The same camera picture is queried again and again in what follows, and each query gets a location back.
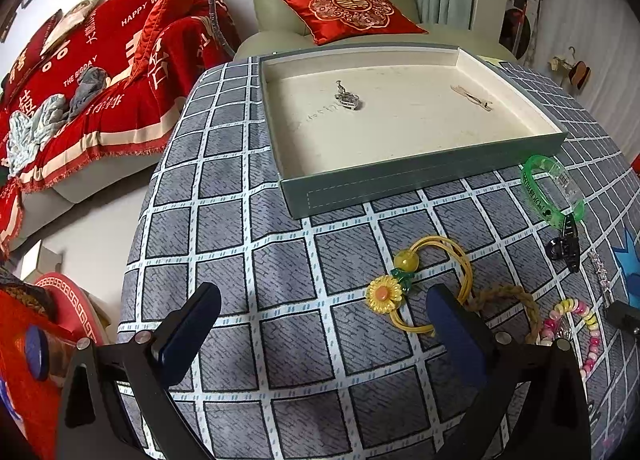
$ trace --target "silver keychain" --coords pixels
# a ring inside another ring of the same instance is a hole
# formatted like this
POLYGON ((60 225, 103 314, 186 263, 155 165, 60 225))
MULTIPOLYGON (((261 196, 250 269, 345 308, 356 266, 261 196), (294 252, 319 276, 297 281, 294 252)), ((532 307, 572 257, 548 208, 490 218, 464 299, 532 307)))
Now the silver keychain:
POLYGON ((460 94, 463 97, 466 97, 467 99, 469 99, 473 104, 477 104, 478 106, 482 106, 488 112, 493 110, 493 108, 491 106, 489 106, 489 104, 493 104, 491 101, 482 101, 482 100, 478 99, 477 97, 475 97, 475 96, 471 95, 469 92, 467 92, 462 86, 451 85, 451 89, 455 93, 460 94))
POLYGON ((340 81, 336 81, 338 85, 338 93, 335 98, 340 101, 340 104, 350 110, 356 110, 360 105, 360 98, 356 94, 352 94, 344 89, 344 86, 340 84, 340 81))

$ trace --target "red embroidered pillow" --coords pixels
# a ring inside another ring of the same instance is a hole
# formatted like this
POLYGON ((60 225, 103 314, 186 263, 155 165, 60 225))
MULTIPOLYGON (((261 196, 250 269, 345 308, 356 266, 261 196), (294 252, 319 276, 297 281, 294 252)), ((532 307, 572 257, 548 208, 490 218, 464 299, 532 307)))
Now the red embroidered pillow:
POLYGON ((316 45, 366 34, 428 34, 389 0, 283 0, 306 23, 316 45))
POLYGON ((53 16, 45 21, 37 32, 31 37, 27 46, 15 60, 14 65, 9 72, 9 78, 4 88, 4 95, 2 96, 2 103, 9 104, 14 98, 14 95, 22 85, 27 81, 34 68, 38 66, 41 61, 40 51, 44 46, 47 37, 51 34, 51 31, 58 24, 62 18, 62 10, 58 10, 53 16))

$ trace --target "gray plaid tablecloth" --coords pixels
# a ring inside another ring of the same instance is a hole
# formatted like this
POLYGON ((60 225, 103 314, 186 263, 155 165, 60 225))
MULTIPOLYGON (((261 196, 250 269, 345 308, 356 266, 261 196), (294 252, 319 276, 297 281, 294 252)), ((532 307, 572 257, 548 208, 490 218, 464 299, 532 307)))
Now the gray plaid tablecloth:
MULTIPOLYGON (((545 314, 565 297, 598 307, 606 351, 586 396, 598 404, 606 395, 592 428, 593 458, 610 454, 638 403, 638 350, 604 321, 587 252, 598 251, 616 298, 626 301, 612 247, 625 247, 625 228, 638 245, 640 183, 590 114, 548 78, 503 65, 570 132, 558 158, 588 210, 579 228, 580 273, 569 275, 564 262, 545 256, 543 245, 558 232, 527 204, 517 167, 292 220, 276 183, 256 62, 211 69, 192 90, 143 203, 122 294, 119 339, 127 340, 155 328, 202 281, 220 287, 222 315, 172 389, 216 458, 434 456, 475 391, 459 380, 437 339, 397 330, 362 299, 397 250, 435 233, 466 250, 475 289, 522 284, 545 314)), ((538 183, 568 207, 548 176, 538 183)), ((441 251, 421 251, 420 264, 402 310, 411 324, 426 322, 430 285, 460 286, 441 251)), ((527 333, 520 304, 507 300, 482 316, 517 340, 527 333)), ((588 332, 577 319, 572 330, 582 361, 588 332)), ((526 391, 517 389, 488 457, 508 440, 526 391)), ((140 440, 161 458, 130 389, 122 393, 140 440)))

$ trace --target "yellow bead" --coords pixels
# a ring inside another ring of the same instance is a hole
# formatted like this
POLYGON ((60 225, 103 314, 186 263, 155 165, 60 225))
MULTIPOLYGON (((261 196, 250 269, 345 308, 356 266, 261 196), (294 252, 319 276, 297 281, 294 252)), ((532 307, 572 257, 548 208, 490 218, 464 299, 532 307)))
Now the yellow bead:
POLYGON ((394 258, 394 267, 401 268, 405 272, 415 272, 420 265, 418 254, 411 249, 400 250, 394 258))

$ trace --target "metal screw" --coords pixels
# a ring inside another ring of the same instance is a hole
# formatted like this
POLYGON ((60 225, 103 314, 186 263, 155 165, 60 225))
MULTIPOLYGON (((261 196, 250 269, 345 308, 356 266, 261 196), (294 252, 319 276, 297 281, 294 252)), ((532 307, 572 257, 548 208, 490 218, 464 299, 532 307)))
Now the metal screw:
POLYGON ((85 348, 88 348, 90 344, 91 344, 91 339, 89 339, 88 337, 82 337, 78 339, 78 342, 76 343, 76 348, 78 348, 78 350, 84 350, 85 348))
POLYGON ((569 350, 571 350, 571 345, 569 344, 569 341, 567 341, 566 339, 556 339, 556 345, 563 352, 568 352, 569 350))
POLYGON ((138 332, 133 336, 133 339, 139 345, 143 345, 144 343, 148 343, 149 341, 151 341, 152 337, 153 337, 153 334, 149 330, 141 330, 140 332, 138 332))
POLYGON ((508 345, 511 342, 511 335, 507 332, 498 332, 495 335, 495 340, 498 341, 501 345, 508 345))

